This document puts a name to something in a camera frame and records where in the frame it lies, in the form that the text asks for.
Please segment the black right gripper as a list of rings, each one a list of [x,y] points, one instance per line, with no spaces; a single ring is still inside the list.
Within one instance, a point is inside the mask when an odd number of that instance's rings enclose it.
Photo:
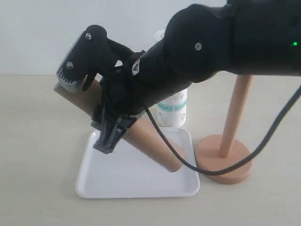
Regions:
[[[98,25],[85,30],[83,42],[89,66],[82,88],[86,95],[84,107],[92,117],[93,127],[100,131],[93,148],[109,154],[138,119],[136,113],[122,113],[113,104],[129,96],[132,66],[145,52],[133,52],[110,40],[106,30]]]

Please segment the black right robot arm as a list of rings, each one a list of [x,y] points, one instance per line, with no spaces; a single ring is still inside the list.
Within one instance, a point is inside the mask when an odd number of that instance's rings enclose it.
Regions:
[[[223,7],[193,4],[177,12],[164,37],[138,53],[91,27],[90,67],[102,76],[102,102],[93,113],[101,134],[95,149],[111,153],[145,109],[206,81],[238,75],[301,73],[301,3],[230,0]]]

